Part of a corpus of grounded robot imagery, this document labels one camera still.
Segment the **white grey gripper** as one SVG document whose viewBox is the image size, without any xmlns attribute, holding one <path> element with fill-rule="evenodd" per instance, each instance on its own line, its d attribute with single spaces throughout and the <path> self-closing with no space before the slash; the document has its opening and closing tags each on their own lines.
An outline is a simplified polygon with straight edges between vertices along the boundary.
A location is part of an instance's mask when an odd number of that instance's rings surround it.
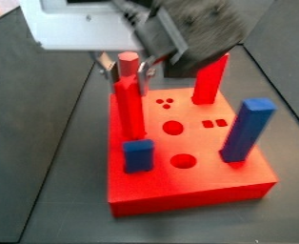
<svg viewBox="0 0 299 244">
<path fill-rule="evenodd" d="M 147 95 L 153 64 L 199 69 L 244 39 L 246 23 L 232 0 L 20 0 L 35 40 L 47 50 L 92 51 L 115 84 L 119 65 L 105 51 L 141 51 L 140 94 Z"/>
</svg>

